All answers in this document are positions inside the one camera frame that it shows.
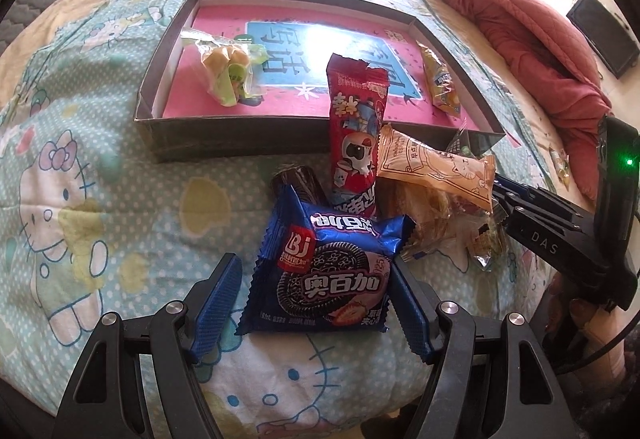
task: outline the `polka dot fabric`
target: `polka dot fabric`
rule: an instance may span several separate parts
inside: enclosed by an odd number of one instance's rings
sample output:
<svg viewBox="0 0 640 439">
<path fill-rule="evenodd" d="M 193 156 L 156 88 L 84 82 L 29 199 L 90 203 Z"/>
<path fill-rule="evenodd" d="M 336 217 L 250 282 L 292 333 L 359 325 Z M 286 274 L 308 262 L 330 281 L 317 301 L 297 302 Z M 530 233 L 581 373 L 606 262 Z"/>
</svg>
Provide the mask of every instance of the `polka dot fabric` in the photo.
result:
<svg viewBox="0 0 640 439">
<path fill-rule="evenodd" d="M 327 156 L 258 156 L 155 164 L 132 123 L 136 95 L 184 0 L 105 0 L 58 29 L 31 58 L 0 113 L 0 375 L 55 413 L 91 329 L 107 311 L 152 314 L 210 275 L 227 251 L 242 289 L 215 349 L 196 369 L 225 437 L 322 437 L 417 397 L 429 370 L 393 310 L 386 333 L 249 335 L 234 331 L 281 165 L 307 164 L 328 182 Z M 543 181 L 543 159 L 504 85 L 424 0 L 371 0 L 408 11 L 454 54 L 503 126 L 500 171 Z M 188 207 L 210 200 L 203 216 Z M 412 263 L 418 278 L 471 313 L 530 314 L 548 267 L 512 243 L 484 272 L 439 251 Z M 142 361 L 159 438 L 168 437 L 152 364 Z"/>
</svg>

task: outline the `red comforter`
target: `red comforter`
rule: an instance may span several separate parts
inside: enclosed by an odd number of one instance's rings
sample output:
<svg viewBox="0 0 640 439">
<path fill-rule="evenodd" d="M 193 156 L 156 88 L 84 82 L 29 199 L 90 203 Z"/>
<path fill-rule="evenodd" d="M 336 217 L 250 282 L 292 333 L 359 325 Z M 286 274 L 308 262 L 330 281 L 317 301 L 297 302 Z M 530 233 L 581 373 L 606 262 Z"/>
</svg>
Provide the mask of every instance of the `red comforter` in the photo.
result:
<svg viewBox="0 0 640 439">
<path fill-rule="evenodd" d="M 598 190 L 597 126 L 611 103 L 583 35 L 540 0 L 444 0 L 475 23 L 558 128 L 578 188 Z"/>
</svg>

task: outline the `white starfish print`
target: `white starfish print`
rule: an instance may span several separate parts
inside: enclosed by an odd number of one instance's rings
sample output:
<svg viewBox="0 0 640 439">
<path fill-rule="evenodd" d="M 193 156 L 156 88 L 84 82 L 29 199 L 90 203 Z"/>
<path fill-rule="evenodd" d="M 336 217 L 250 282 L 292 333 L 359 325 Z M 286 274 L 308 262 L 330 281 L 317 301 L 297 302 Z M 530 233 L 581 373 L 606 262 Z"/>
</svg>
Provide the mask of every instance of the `white starfish print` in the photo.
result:
<svg viewBox="0 0 640 439">
<path fill-rule="evenodd" d="M 309 87 L 305 82 L 302 82 L 302 87 L 296 87 L 296 89 L 299 91 L 298 96 L 305 96 L 306 100 L 309 99 L 309 96 L 312 98 L 319 98 L 319 96 L 313 92 L 315 87 Z"/>
</svg>

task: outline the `television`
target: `television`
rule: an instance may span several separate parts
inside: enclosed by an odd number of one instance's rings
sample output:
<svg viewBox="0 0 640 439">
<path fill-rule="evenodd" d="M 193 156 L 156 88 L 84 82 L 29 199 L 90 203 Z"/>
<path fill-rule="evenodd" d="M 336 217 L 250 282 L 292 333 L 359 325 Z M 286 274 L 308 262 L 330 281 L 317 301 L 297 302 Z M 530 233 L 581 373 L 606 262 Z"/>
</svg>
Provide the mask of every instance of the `television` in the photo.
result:
<svg viewBox="0 0 640 439">
<path fill-rule="evenodd" d="M 566 14 L 611 71 L 620 78 L 640 55 L 638 44 L 598 0 L 577 0 Z"/>
</svg>

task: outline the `screw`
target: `screw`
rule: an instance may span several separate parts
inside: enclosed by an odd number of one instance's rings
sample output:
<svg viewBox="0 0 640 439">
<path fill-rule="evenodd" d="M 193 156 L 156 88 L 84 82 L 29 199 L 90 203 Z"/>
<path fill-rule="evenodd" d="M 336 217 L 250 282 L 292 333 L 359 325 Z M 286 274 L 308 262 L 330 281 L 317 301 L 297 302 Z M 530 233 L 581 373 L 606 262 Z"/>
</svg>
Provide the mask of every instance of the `screw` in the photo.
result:
<svg viewBox="0 0 640 439">
<path fill-rule="evenodd" d="M 102 317 L 102 325 L 113 325 L 117 319 L 116 313 L 107 313 Z"/>
<path fill-rule="evenodd" d="M 446 301 L 440 304 L 440 309 L 442 309 L 443 313 L 455 314 L 458 312 L 458 309 L 460 309 L 460 307 L 458 307 L 458 304 L 456 304 L 455 302 Z"/>
<path fill-rule="evenodd" d="M 169 302 L 166 305 L 166 311 L 169 314 L 178 314 L 184 309 L 184 304 L 180 301 Z"/>
<path fill-rule="evenodd" d="M 509 321 L 513 325 L 523 325 L 525 322 L 524 316 L 522 316 L 520 313 L 511 313 L 509 315 Z"/>
</svg>

